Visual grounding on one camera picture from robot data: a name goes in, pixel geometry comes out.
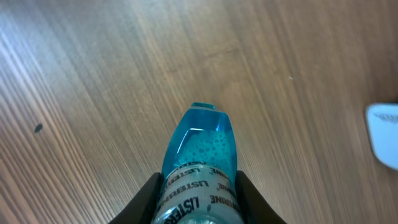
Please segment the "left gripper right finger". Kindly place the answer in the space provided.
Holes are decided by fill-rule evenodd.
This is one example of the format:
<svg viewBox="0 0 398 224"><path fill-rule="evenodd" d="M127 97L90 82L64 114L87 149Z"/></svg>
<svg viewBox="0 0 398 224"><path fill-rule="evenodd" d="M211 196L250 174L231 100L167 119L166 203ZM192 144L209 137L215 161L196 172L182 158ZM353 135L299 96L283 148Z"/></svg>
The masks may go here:
<svg viewBox="0 0 398 224"><path fill-rule="evenodd" d="M236 172L235 189L245 224L286 224L241 170Z"/></svg>

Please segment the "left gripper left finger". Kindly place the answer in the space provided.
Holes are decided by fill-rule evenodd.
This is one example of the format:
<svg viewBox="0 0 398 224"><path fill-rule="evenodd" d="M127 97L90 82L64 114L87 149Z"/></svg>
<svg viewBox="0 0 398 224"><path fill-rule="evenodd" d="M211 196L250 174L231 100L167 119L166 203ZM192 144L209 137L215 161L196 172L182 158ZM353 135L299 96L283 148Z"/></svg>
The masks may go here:
<svg viewBox="0 0 398 224"><path fill-rule="evenodd" d="M109 224L149 224L154 217L164 175L156 172Z"/></svg>

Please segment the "blue mouthwash bottle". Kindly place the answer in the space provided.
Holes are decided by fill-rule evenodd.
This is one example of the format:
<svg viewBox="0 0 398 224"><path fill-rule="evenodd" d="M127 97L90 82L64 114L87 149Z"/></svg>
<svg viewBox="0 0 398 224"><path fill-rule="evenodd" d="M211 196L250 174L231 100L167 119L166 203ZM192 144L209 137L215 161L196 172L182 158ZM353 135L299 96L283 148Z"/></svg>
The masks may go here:
<svg viewBox="0 0 398 224"><path fill-rule="evenodd" d="M242 223L236 171L236 144L228 115L212 104L193 103L166 150L164 183L152 222Z"/></svg>

